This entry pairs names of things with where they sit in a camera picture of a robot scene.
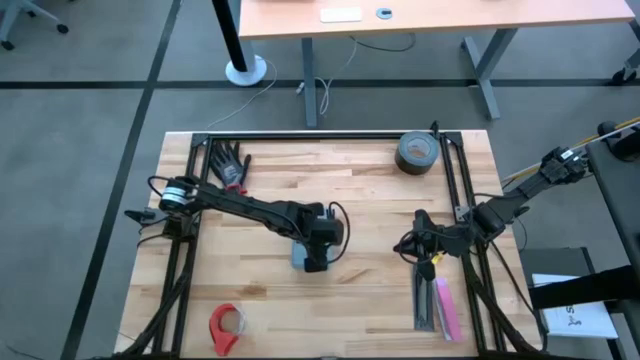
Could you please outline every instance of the pink marker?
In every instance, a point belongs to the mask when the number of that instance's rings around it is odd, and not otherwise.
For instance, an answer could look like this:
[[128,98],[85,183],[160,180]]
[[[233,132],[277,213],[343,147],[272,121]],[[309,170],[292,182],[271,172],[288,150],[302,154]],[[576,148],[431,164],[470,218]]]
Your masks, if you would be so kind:
[[444,338],[447,341],[461,342],[462,332],[460,331],[460,322],[458,322],[458,314],[456,313],[456,306],[453,303],[453,297],[449,286],[447,286],[447,280],[444,278],[436,278],[433,282],[433,289],[435,290],[436,305],[438,308],[438,314],[440,315],[440,323],[442,324],[442,331],[444,332]]

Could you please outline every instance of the wooden tabletop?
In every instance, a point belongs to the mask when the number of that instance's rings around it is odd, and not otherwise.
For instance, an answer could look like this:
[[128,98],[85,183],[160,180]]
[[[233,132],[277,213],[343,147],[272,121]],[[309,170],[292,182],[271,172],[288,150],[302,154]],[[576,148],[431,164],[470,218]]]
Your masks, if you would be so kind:
[[[487,133],[462,133],[474,190],[500,193]],[[184,174],[190,140],[191,133],[166,134],[158,175]],[[445,257],[436,271],[449,283],[465,341],[444,341],[437,316],[436,332],[413,330],[410,266],[392,247],[411,229],[416,209],[426,209],[442,224],[452,224],[453,215],[442,161],[424,176],[406,175],[394,163],[396,145],[396,140],[243,141],[241,153],[253,157],[246,182],[249,195],[266,201],[339,201],[351,220],[351,242],[328,271],[307,274],[290,265],[291,240],[250,220],[205,211],[181,356],[216,356],[208,319],[226,302],[247,316],[245,334],[231,357],[476,355],[459,259]],[[463,194],[459,171],[456,174]],[[162,189],[164,184],[156,186]],[[156,207],[158,200],[152,195],[150,206]],[[159,226],[145,229],[143,237],[160,231]],[[526,289],[511,229],[495,241]],[[169,250],[169,241],[161,238],[140,246],[116,351],[131,343],[127,337],[135,338],[158,308]],[[500,307],[528,341],[539,344],[533,317],[495,254],[489,251],[488,257]]]
[[[362,21],[325,24],[320,11],[359,7]],[[393,17],[382,20],[379,8]],[[628,22],[625,0],[242,0],[244,39]]]

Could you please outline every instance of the chair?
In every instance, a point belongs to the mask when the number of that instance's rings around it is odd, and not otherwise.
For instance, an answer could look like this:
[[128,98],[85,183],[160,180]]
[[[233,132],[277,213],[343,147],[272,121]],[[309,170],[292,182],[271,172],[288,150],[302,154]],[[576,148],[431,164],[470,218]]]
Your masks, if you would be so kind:
[[9,0],[9,5],[4,13],[4,19],[2,21],[2,25],[0,26],[0,44],[6,50],[13,50],[15,46],[9,41],[9,31],[11,30],[11,26],[16,21],[20,10],[27,11],[27,14],[31,17],[35,17],[36,14],[42,15],[46,18],[49,18],[56,22],[56,28],[58,32],[61,34],[66,34],[69,32],[69,28],[60,23],[60,19],[55,17],[53,14],[47,12],[43,8],[34,4],[32,0]]

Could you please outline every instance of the black floor stripe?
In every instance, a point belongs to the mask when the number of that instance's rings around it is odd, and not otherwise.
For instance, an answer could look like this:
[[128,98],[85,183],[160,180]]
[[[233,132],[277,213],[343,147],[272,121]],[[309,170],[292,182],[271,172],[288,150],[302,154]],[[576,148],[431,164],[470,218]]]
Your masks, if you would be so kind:
[[129,130],[129,136],[127,137],[127,143],[124,148],[122,158],[120,159],[120,166],[116,173],[115,181],[111,189],[109,201],[107,202],[107,208],[105,210],[102,224],[100,225],[100,231],[98,233],[98,239],[91,255],[91,261],[89,262],[89,269],[82,285],[78,304],[71,320],[71,326],[67,333],[67,338],[62,349],[61,360],[75,360],[80,342],[82,340],[82,333],[89,317],[89,311],[91,309],[91,303],[93,296],[95,295],[98,280],[100,279],[100,272],[102,271],[102,264],[107,254],[109,247],[109,241],[111,240],[111,234],[113,232],[113,226],[116,221],[118,210],[120,208],[120,202],[122,201],[122,195],[127,184],[127,178],[129,177],[129,171],[131,170],[131,164],[135,155],[136,146],[138,145],[138,139],[142,132],[142,125],[144,124],[145,116],[153,96],[154,87],[152,84],[158,79],[160,69],[164,56],[167,52],[169,45],[169,39],[173,33],[173,28],[176,23],[178,11],[180,10],[181,0],[173,0],[169,15],[162,31],[162,37],[156,50],[156,54],[151,64],[151,70],[147,78],[147,86],[144,88],[140,103],[136,110],[131,129]]
[[4,90],[144,89],[146,81],[0,81]]
[[[616,87],[610,79],[495,79],[494,87]],[[302,80],[278,80],[274,89],[296,89]],[[271,80],[263,80],[255,86],[241,88],[227,80],[203,81],[8,81],[0,82],[0,90],[90,90],[90,89],[153,89],[176,90],[242,90],[264,88]],[[477,85],[474,79],[345,79],[334,80],[332,88],[464,88]],[[640,86],[640,80],[624,86]]]

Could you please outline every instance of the chair leg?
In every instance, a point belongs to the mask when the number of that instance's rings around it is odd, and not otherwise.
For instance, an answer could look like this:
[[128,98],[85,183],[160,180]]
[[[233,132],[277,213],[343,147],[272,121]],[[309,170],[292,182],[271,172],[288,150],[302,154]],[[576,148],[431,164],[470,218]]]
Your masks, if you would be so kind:
[[19,0],[18,1],[20,3],[20,6],[22,6],[23,8],[33,11],[34,13],[38,14],[38,15],[42,15],[44,17],[47,17],[53,21],[56,22],[56,24],[60,24],[60,19],[58,19],[55,15],[53,15],[52,13],[46,11],[45,9],[41,8],[40,6],[32,3],[29,0]]
[[9,31],[20,12],[20,1],[11,1],[4,13],[4,20],[0,26],[0,42],[2,47],[7,50],[13,50],[13,44],[9,41]]

